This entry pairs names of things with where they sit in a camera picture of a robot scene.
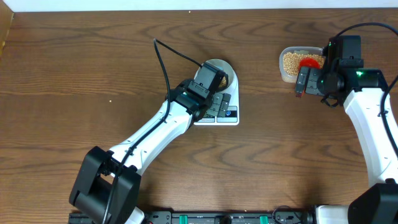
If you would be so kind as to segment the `white digital kitchen scale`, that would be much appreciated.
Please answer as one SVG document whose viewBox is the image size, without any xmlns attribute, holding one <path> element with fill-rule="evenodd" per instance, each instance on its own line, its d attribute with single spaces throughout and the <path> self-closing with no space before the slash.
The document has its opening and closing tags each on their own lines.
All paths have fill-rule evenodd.
<svg viewBox="0 0 398 224">
<path fill-rule="evenodd" d="M 232 93 L 228 110 L 224 118 L 202 118 L 194 123 L 197 126 L 236 126 L 239 124 L 239 82 L 238 88 Z"/>
</svg>

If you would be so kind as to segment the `pile of soybeans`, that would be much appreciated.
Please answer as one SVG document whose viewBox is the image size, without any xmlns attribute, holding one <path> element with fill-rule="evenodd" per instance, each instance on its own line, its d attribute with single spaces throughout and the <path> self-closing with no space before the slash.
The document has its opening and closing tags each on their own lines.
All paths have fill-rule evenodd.
<svg viewBox="0 0 398 224">
<path fill-rule="evenodd" d="M 323 68 L 325 63 L 325 57 L 315 54 L 298 54 L 288 52 L 283 56 L 283 68 L 289 75 L 299 74 L 299 62 L 304 58 L 315 59 L 319 64 L 320 68 Z"/>
</svg>

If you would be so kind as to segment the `white round bowl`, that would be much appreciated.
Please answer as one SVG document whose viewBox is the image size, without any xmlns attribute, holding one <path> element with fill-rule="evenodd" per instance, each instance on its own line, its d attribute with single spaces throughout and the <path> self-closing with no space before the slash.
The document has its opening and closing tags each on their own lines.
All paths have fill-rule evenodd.
<svg viewBox="0 0 398 224">
<path fill-rule="evenodd" d="M 227 87 L 218 89 L 216 91 L 217 93 L 232 94 L 238 88 L 238 77 L 236 75 L 236 72 L 233 70 L 232 66 L 228 62 L 222 59 L 213 58 L 207 60 L 206 63 L 212 64 L 214 67 L 217 67 L 218 69 L 224 71 L 228 76 Z"/>
</svg>

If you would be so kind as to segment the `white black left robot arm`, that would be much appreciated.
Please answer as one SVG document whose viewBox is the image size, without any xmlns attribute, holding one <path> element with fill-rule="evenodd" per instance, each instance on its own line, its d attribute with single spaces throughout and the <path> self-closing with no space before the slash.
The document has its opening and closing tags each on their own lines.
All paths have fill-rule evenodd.
<svg viewBox="0 0 398 224">
<path fill-rule="evenodd" d="M 239 101 L 238 81 L 218 88 L 188 79 L 169 89 L 160 110 L 136 133 L 108 151 L 95 146 L 86 154 L 69 202 L 94 223 L 142 223 L 137 198 L 143 173 L 213 102 L 226 99 Z"/>
</svg>

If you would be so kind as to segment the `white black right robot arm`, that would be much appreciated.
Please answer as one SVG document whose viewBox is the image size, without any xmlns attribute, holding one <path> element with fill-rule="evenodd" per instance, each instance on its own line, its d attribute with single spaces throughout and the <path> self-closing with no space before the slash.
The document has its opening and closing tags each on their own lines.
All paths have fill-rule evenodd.
<svg viewBox="0 0 398 224">
<path fill-rule="evenodd" d="M 349 205 L 319 205 L 314 223 L 397 223 L 397 123 L 390 86 L 379 69 L 365 68 L 358 35 L 332 37 L 322 68 L 301 65 L 295 93 L 342 106 L 366 161 L 369 189 Z"/>
</svg>

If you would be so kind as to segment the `orange measuring scoop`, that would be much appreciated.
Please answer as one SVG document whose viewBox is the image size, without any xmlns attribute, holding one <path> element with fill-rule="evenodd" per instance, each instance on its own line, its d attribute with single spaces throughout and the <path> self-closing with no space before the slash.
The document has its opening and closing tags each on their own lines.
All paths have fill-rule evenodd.
<svg viewBox="0 0 398 224">
<path fill-rule="evenodd" d="M 320 64 L 312 58 L 304 58 L 299 62 L 298 65 L 298 72 L 300 71 L 301 67 L 310 67 L 310 68 L 317 68 L 320 69 Z"/>
</svg>

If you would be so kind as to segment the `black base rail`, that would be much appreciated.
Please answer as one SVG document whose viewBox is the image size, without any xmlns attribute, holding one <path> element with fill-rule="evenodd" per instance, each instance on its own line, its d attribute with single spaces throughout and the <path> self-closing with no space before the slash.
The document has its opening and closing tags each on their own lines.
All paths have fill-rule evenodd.
<svg viewBox="0 0 398 224">
<path fill-rule="evenodd" d="M 256 213 L 197 213 L 155 211 L 145 214 L 143 224 L 321 224 L 348 223 L 347 205 L 316 205 L 300 212 L 280 206 L 270 212 Z"/>
</svg>

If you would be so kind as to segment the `soybeans in white bowl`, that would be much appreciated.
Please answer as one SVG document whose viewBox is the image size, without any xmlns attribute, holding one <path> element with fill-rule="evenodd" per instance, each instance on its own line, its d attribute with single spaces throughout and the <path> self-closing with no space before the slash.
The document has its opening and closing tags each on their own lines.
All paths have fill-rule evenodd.
<svg viewBox="0 0 398 224">
<path fill-rule="evenodd" d="M 228 86 L 227 78 L 226 78 L 226 77 L 223 77 L 223 79 L 221 80 L 221 82 L 220 82 L 218 88 L 219 88 L 219 89 L 224 89 L 224 88 L 226 88 L 227 86 Z"/>
</svg>

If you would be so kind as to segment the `clear plastic container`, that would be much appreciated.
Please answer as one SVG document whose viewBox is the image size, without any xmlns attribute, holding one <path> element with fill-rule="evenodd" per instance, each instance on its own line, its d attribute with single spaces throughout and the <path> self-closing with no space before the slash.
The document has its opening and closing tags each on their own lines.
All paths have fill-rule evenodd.
<svg viewBox="0 0 398 224">
<path fill-rule="evenodd" d="M 282 80 L 287 83 L 295 83 L 299 73 L 300 62 L 311 58 L 320 68 L 323 67 L 326 57 L 320 47 L 287 47 L 279 56 L 279 68 Z"/>
</svg>

